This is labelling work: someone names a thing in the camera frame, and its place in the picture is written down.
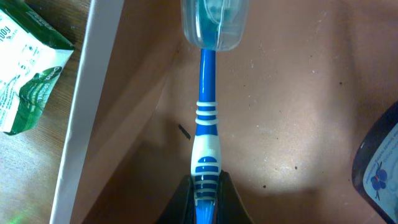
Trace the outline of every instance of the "dark blue bottle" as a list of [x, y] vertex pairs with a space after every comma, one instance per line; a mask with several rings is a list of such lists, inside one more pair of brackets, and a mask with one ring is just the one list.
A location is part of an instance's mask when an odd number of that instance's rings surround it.
[[398, 222], [398, 102], [374, 123], [360, 145], [352, 180], [387, 223]]

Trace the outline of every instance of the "toothbrush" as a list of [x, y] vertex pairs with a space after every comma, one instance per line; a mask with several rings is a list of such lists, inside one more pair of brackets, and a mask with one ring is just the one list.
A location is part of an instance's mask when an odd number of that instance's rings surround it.
[[216, 52], [201, 50], [197, 130], [193, 142], [191, 176], [197, 223], [209, 224], [215, 212], [221, 149], [216, 115]]

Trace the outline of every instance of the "transparent toothbrush cover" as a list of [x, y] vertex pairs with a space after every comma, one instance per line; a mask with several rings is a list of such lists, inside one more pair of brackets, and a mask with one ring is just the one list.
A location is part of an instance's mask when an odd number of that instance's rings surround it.
[[242, 39], [249, 0], [181, 0], [185, 37], [202, 49], [234, 49]]

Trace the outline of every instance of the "white edge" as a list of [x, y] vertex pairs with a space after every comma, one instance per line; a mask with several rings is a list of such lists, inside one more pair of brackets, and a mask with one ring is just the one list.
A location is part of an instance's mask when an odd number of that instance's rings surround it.
[[50, 223], [70, 223], [72, 217], [123, 3], [91, 1]]

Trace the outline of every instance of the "white label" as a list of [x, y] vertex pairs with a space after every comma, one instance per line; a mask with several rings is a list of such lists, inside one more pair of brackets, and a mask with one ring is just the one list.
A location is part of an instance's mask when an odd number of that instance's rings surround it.
[[32, 71], [44, 45], [0, 10], [0, 131], [9, 132], [19, 106], [19, 90]]
[[398, 124], [374, 153], [366, 168], [363, 185], [366, 193], [398, 222]]

